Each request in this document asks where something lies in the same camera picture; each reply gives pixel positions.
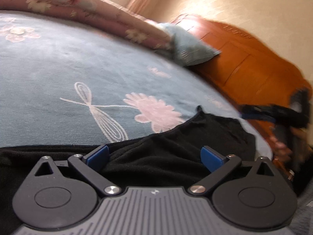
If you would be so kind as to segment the person's right hand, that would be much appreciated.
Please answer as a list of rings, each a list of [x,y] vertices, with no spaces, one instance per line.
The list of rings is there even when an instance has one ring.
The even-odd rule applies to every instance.
[[[275,136],[270,137],[270,141],[274,144],[273,154],[274,158],[281,162],[288,162],[291,160],[292,151]]]

